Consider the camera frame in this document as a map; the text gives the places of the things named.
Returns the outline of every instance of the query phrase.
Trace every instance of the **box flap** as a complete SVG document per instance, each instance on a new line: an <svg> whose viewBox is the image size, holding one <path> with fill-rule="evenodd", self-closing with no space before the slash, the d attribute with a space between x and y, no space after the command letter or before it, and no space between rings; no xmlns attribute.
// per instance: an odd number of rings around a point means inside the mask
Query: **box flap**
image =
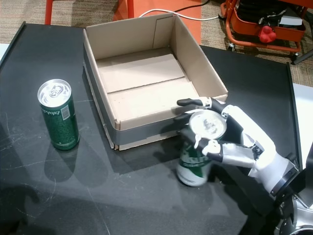
<svg viewBox="0 0 313 235"><path fill-rule="evenodd" d="M172 54L119 63L123 56L98 60L97 66L107 93L142 87L184 77Z"/></svg>
<svg viewBox="0 0 313 235"><path fill-rule="evenodd" d="M145 87L108 94L116 118L121 121L121 130L134 126L125 126L124 120L136 118L137 125L159 121L154 115L160 111L177 107L177 100L187 97L199 97L192 83L186 78L166 81ZM171 113L163 119L172 118Z"/></svg>

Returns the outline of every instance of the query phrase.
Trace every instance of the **box wall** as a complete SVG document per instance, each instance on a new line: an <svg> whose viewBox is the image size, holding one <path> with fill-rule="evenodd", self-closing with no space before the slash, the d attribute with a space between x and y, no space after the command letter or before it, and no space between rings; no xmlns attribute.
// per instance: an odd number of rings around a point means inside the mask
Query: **box wall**
<svg viewBox="0 0 313 235"><path fill-rule="evenodd" d="M86 30L95 59L168 45L172 15L169 13L88 26ZM157 26L158 20L163 18L169 19L159 21L161 25Z"/></svg>
<svg viewBox="0 0 313 235"><path fill-rule="evenodd" d="M216 97L228 91L211 63L183 24L175 17L170 46L200 96Z"/></svg>

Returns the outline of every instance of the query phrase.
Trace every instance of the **white label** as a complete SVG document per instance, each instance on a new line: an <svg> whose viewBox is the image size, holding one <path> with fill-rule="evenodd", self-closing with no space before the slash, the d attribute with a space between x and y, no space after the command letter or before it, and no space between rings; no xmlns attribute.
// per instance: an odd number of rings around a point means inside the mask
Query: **white label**
<svg viewBox="0 0 313 235"><path fill-rule="evenodd" d="M70 117L68 105L61 109L61 113L62 113L63 120L66 120Z"/></svg>

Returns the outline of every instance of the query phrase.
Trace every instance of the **green can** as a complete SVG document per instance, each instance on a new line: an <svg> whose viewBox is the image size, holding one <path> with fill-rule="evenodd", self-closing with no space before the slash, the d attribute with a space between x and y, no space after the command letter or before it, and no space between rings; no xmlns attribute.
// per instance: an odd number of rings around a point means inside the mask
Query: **green can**
<svg viewBox="0 0 313 235"><path fill-rule="evenodd" d="M196 134L196 141L201 138L218 140L224 135L227 125L220 114L202 110L190 117L189 128ZM184 184L193 187L205 184L211 166L211 160L207 156L195 150L195 146L184 143L177 167L178 178Z"/></svg>
<svg viewBox="0 0 313 235"><path fill-rule="evenodd" d="M37 96L52 145L60 150L73 148L79 142L79 133L70 85L52 79L40 86Z"/></svg>

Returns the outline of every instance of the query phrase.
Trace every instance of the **white cable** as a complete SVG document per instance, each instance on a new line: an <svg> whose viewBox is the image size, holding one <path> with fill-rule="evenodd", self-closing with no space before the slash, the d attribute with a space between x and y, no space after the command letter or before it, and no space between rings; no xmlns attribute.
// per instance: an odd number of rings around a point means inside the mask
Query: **white cable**
<svg viewBox="0 0 313 235"><path fill-rule="evenodd" d="M175 12L175 11L169 11L169 10L164 10L164 9L151 9L151 10L146 11L145 13L141 14L139 16L139 18L143 17L144 15L147 15L148 13L153 12L153 11L162 11L162 12L173 13L175 15L181 16L181 17L186 18L186 19L194 20L194 21L210 21L210 20L214 20L214 19L218 18L218 16L215 16L215 17L207 18L207 19L198 19L198 18L192 18L192 17L189 17L189 16L184 16L184 15L182 15L180 13Z"/></svg>

